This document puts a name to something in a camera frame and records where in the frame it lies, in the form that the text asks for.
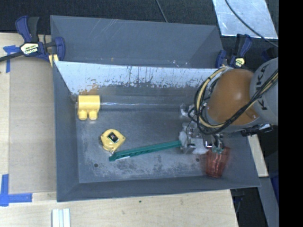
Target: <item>clamp handle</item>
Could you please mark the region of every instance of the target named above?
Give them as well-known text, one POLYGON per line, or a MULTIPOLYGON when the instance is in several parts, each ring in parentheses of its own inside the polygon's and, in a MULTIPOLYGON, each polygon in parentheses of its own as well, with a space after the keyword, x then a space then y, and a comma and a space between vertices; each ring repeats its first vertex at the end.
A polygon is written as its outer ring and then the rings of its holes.
POLYGON ((39 17, 28 17, 27 15, 18 18, 15 22, 18 34, 20 34, 25 43, 38 42, 37 24, 39 17))

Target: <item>wooden table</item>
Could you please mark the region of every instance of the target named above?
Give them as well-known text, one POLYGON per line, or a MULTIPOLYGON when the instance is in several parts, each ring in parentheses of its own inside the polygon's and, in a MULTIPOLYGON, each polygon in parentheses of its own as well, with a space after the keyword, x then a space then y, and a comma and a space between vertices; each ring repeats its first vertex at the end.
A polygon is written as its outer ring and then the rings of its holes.
MULTIPOLYGON (((0 57, 3 46, 21 45, 18 34, 0 33, 0 57)), ((31 58, 24 58, 30 63, 31 58)), ((9 174, 9 105, 10 73, 0 63, 0 174, 9 174)), ((268 176, 257 136, 249 137, 259 176, 268 176)), ((70 208, 72 227, 168 227, 210 226, 237 227, 231 192, 211 191, 153 197, 135 197, 75 202, 56 202, 56 192, 35 192, 31 203, 0 207, 1 227, 49 227, 52 209, 70 208)))

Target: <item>black carpet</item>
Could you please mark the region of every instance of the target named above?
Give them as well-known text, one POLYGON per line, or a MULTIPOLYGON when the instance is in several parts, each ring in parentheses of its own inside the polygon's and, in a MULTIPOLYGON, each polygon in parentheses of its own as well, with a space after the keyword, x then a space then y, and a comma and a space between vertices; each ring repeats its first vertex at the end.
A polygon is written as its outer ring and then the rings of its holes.
MULTIPOLYGON (((158 0, 171 23, 217 25, 212 0, 158 0)), ((266 0, 279 33, 279 0, 266 0)), ((50 34, 50 15, 101 17, 165 22, 155 0, 0 0, 0 31, 16 32, 15 21, 23 15, 40 17, 39 34, 50 34)), ((223 37, 226 50, 234 47, 235 37, 223 37)), ((263 60, 261 53, 270 48, 267 42, 253 39, 246 57, 251 69, 263 60)), ((266 156, 277 151, 277 127, 270 134, 259 134, 266 156)), ((240 227, 267 227, 256 188, 244 189, 238 212, 240 227)))

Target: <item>blue clamp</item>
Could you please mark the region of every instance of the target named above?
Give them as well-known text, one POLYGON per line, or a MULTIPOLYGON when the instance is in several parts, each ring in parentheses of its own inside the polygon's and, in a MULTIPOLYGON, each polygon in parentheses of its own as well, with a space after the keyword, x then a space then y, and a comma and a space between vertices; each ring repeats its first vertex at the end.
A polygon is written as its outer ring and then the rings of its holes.
POLYGON ((56 46, 53 48, 53 52, 57 53, 59 60, 63 60, 65 56, 65 44, 62 37, 56 37, 54 42, 43 44, 39 41, 37 35, 37 23, 39 17, 28 17, 22 16, 16 20, 16 29, 18 33, 22 36, 24 43, 20 46, 19 51, 14 54, 9 54, 0 58, 1 61, 7 61, 12 58, 24 55, 26 57, 37 57, 39 59, 49 61, 49 53, 47 48, 51 46, 56 46))
POLYGON ((32 202, 32 193, 9 194, 9 175, 2 175, 0 206, 7 207, 10 203, 32 202))
POLYGON ((249 35, 237 34, 235 49, 229 53, 221 50, 217 56, 215 67, 220 68, 223 64, 233 68, 241 68, 244 64, 244 56, 252 45, 252 39, 249 35))

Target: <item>cable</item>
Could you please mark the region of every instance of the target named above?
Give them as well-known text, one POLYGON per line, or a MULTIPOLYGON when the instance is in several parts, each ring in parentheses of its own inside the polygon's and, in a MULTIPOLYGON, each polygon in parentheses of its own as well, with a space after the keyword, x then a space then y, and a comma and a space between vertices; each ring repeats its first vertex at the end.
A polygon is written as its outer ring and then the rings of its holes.
POLYGON ((250 29, 252 32, 254 32, 256 35, 258 35, 259 37, 261 37, 263 40, 265 40, 266 42, 270 43, 272 46, 279 48, 279 46, 275 43, 270 42, 268 39, 266 39, 264 36, 262 36, 261 34, 259 34, 257 31, 255 31, 253 28, 251 28, 247 23, 245 23, 245 21, 232 9, 232 7, 230 6, 229 2, 227 0, 225 0, 227 6, 229 7, 229 9, 232 11, 232 13, 238 18, 238 20, 240 20, 242 22, 242 24, 244 24, 248 29, 250 29))
POLYGON ((162 10, 162 8, 161 8, 161 5, 160 5, 159 1, 156 0, 156 2, 157 2, 157 4, 158 4, 158 7, 159 7, 159 9, 160 9, 160 11, 161 11, 161 14, 162 14, 162 16, 163 16, 165 22, 168 23, 168 20, 166 19, 165 15, 164 15, 164 12, 163 12, 163 10, 162 10))

